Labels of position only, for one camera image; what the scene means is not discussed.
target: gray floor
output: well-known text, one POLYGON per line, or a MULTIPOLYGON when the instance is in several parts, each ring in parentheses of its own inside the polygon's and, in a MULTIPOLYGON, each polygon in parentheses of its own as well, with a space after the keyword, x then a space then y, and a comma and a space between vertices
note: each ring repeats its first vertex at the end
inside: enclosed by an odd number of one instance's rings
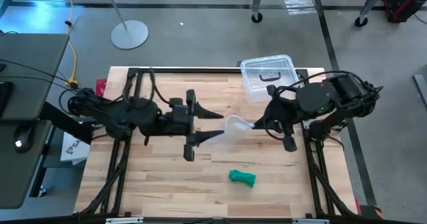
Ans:
MULTIPOLYGON (((33 0, 14 0, 28 2, 33 0)), ((68 2, 68 0, 39 0, 68 2)), ((363 5, 365 0, 322 0, 323 5, 363 5)), ((107 0, 74 0, 75 3, 107 3, 107 0)), ((155 4, 250 4, 251 0, 117 0, 118 3, 155 4)), ((69 8, 8 7, 0 29, 20 33, 63 33, 69 8)), ((284 0, 262 0, 262 5, 284 5, 284 0)), ((250 57, 288 54, 296 67, 331 69, 318 15, 290 15, 287 10, 262 10, 260 24, 250 21, 247 9, 122 9, 125 19, 144 21, 150 34, 134 50, 116 49, 109 41, 118 24, 113 9, 76 7, 71 33, 78 53, 77 79, 95 87, 106 78, 110 66, 214 66, 232 67, 250 57)), ((355 11, 325 11, 328 29, 340 69, 354 71, 375 85, 385 86, 373 114, 356 119, 356 127, 378 205, 387 219, 426 222, 427 110, 412 75, 425 63, 427 25, 414 17, 407 23, 387 22, 385 12, 369 14, 363 29, 353 26, 355 11)), ((427 20, 427 12, 417 13, 427 20)), ((60 70, 71 74, 73 56, 67 49, 60 70)), ((49 101, 57 105, 60 88, 53 87, 49 101)), ((348 169, 355 195, 364 202, 357 167, 346 132, 348 169)), ((45 186, 53 194, 28 199, 18 210, 0 210, 0 219, 43 217, 72 213, 81 171, 53 170, 45 186), (35 211, 35 205, 43 205, 35 211)))

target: plastic container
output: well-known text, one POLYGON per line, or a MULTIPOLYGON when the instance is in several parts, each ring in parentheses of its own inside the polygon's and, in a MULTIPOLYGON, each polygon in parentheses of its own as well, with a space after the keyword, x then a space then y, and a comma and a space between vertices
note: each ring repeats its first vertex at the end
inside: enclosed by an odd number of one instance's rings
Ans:
POLYGON ((268 85, 278 87, 298 81, 294 64, 287 55, 246 59, 242 61, 240 70, 248 103, 270 100, 268 85))
POLYGON ((203 144, 235 144, 245 138, 247 131, 251 130, 252 127, 254 127, 253 123, 249 123, 237 115, 231 115, 224 122, 224 134, 208 139, 203 144))

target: black desk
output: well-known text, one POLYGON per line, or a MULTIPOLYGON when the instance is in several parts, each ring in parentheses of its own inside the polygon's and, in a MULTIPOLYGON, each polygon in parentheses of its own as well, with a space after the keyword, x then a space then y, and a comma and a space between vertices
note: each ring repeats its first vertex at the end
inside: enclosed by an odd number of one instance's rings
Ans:
MULTIPOLYGON (((0 38, 0 59, 56 75, 68 40, 69 37, 65 34, 10 33, 0 38)), ((19 208, 25 200, 33 176, 35 180, 30 189, 31 197, 36 196, 44 178, 44 160, 50 144, 46 143, 46 138, 51 126, 74 133, 76 138, 89 144, 92 129, 80 125, 46 102, 53 77, 12 63, 0 63, 6 64, 6 68, 0 73, 0 81, 11 81, 15 84, 5 112, 0 118, 0 208, 19 208), (5 76, 36 77, 47 81, 5 76), (13 147, 16 127, 22 122, 34 120, 38 121, 31 150, 27 153, 16 153, 13 147), (42 152, 40 167, 35 172, 42 152)))

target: green toy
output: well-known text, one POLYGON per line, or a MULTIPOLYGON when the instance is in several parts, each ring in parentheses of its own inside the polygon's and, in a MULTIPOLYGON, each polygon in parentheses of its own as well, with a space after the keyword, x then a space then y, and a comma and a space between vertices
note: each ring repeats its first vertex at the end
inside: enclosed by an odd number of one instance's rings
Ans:
POLYGON ((252 173, 244 173, 238 170, 231 170, 228 177, 232 181, 241 181, 250 187, 254 187, 256 175, 252 173))

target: wooden tabletop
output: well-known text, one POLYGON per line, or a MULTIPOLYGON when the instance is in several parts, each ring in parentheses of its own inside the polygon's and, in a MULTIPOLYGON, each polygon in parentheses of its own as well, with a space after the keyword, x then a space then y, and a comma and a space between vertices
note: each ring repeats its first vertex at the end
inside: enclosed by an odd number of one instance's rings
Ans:
MULTIPOLYGON (((128 67, 112 67, 104 96, 114 99, 121 95, 128 67)), ((308 69, 310 75, 323 69, 308 69)), ((185 99, 187 89, 195 89, 203 107, 224 117, 239 115, 254 122, 262 116, 266 103, 247 104, 240 74, 179 74, 157 73, 156 83, 161 94, 185 99)), ((313 78, 321 81, 324 77, 313 78)), ((141 96, 149 96, 151 83, 143 77, 141 96)), ((163 110, 169 107, 155 97, 163 110)), ((195 120, 198 130, 214 130, 220 120, 195 120)), ((289 153, 280 141, 265 131, 251 130, 245 139, 230 145, 201 145, 195 149, 195 161, 183 159, 185 137, 151 137, 143 145, 144 136, 133 132, 129 163, 125 178, 120 213, 131 211, 143 217, 304 217, 314 212, 314 204, 302 130, 295 125, 294 139, 298 150, 289 153), (254 188, 232 183, 232 169, 256 175, 254 188)), ((103 134, 102 130, 95 135, 103 134)), ((331 136, 340 138, 336 133, 331 136)), ((83 174, 76 211, 81 211, 98 194, 105 183, 113 139, 92 142, 83 174)), ((325 141, 324 156, 331 186, 350 210, 356 205, 342 147, 325 141)), ((111 192, 115 195, 115 186, 111 192)), ((320 186, 322 206, 327 211, 320 186)))

